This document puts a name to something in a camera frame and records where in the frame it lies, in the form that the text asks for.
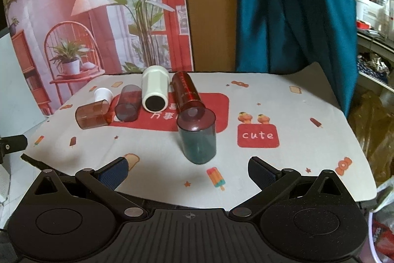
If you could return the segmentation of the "grey-blue translucent cup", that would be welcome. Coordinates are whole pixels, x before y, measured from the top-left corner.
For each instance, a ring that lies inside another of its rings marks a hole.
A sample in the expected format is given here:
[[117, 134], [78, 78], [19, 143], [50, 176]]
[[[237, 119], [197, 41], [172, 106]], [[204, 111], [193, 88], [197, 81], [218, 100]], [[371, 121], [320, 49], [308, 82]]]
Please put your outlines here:
[[192, 163], [208, 163], [216, 155], [216, 116], [205, 108], [197, 120], [187, 120], [183, 114], [177, 118], [177, 127], [184, 156]]

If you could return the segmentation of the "brown translucent cup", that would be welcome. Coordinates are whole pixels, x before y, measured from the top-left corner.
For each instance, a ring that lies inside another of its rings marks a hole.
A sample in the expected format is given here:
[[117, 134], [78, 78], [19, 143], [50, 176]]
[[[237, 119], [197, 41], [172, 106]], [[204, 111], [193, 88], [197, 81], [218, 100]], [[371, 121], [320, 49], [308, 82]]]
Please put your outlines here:
[[80, 106], [75, 111], [75, 120], [81, 129], [110, 125], [113, 120], [110, 104], [104, 99]]

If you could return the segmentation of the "purple translucent cup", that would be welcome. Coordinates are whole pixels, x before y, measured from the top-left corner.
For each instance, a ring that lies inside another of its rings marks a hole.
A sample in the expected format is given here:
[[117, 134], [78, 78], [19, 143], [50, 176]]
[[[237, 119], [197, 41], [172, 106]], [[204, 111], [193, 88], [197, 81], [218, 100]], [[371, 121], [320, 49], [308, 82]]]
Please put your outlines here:
[[136, 85], [123, 87], [117, 105], [115, 106], [116, 117], [121, 122], [134, 122], [138, 118], [142, 104], [142, 89]]

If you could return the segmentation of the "small white cup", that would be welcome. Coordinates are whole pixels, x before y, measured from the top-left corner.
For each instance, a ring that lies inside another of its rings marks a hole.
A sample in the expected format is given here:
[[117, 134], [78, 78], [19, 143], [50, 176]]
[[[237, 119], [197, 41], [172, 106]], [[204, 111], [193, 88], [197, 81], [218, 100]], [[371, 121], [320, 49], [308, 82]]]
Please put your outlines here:
[[109, 104], [112, 102], [114, 95], [112, 91], [108, 88], [97, 88], [94, 91], [94, 102], [100, 102], [105, 100]]

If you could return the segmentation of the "white faceted cup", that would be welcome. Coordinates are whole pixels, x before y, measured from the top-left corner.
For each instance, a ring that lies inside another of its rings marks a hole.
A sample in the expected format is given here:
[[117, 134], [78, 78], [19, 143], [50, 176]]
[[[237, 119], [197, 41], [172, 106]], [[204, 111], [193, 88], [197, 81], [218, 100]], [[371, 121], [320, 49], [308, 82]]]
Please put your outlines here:
[[159, 65], [148, 67], [142, 74], [142, 105], [149, 113], [162, 112], [168, 107], [170, 76]]

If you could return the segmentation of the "pink room backdrop poster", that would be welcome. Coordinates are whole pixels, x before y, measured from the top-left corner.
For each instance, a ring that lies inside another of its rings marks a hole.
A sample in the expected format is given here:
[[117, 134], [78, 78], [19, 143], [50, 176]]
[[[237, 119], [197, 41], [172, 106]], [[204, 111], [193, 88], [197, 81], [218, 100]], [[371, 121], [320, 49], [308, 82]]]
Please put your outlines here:
[[27, 86], [43, 115], [101, 75], [194, 68], [186, 0], [3, 0]]

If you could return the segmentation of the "red metallic bottle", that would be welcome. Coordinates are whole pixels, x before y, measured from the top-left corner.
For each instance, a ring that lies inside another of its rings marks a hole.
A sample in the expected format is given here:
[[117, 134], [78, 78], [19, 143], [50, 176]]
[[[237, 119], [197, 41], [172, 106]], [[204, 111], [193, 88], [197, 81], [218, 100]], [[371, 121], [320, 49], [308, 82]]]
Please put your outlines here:
[[187, 120], [197, 120], [204, 115], [206, 108], [187, 72], [178, 71], [172, 77], [172, 87], [179, 114]]

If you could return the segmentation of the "blue curtain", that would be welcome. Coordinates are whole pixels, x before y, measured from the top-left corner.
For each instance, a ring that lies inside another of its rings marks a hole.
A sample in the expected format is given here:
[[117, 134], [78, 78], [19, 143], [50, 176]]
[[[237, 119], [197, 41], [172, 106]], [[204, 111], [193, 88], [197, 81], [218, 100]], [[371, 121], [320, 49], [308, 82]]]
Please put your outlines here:
[[238, 72], [286, 75], [314, 62], [347, 113], [358, 78], [355, 0], [237, 0]]

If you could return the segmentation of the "white storage shelf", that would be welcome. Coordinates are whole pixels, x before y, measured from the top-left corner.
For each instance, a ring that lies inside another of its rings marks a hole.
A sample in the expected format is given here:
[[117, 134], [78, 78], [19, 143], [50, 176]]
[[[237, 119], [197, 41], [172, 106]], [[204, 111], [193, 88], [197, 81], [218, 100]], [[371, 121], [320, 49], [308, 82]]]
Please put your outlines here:
[[393, 91], [393, 0], [357, 1], [358, 69]]

